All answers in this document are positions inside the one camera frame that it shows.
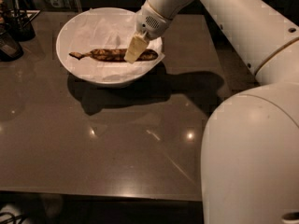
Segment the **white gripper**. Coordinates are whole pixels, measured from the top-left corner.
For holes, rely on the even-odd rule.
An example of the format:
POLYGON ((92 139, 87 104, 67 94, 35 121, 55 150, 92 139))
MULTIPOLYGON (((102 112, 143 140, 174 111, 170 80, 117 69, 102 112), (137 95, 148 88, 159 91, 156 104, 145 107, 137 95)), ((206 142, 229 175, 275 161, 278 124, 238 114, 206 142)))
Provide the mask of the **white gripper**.
POLYGON ((124 60, 134 63, 154 40, 164 34, 171 20, 160 15, 148 1, 135 14, 135 34, 126 50, 124 60))

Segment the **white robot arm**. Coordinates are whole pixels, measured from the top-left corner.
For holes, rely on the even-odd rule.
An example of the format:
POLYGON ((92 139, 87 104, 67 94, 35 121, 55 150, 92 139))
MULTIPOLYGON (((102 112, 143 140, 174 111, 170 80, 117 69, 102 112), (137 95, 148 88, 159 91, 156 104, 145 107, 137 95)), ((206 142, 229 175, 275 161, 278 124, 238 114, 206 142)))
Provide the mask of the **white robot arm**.
MULTIPOLYGON (((193 0, 146 0, 130 62, 193 0)), ((299 224, 299 29, 263 0, 200 0, 258 87, 225 100, 201 147, 205 224, 299 224)))

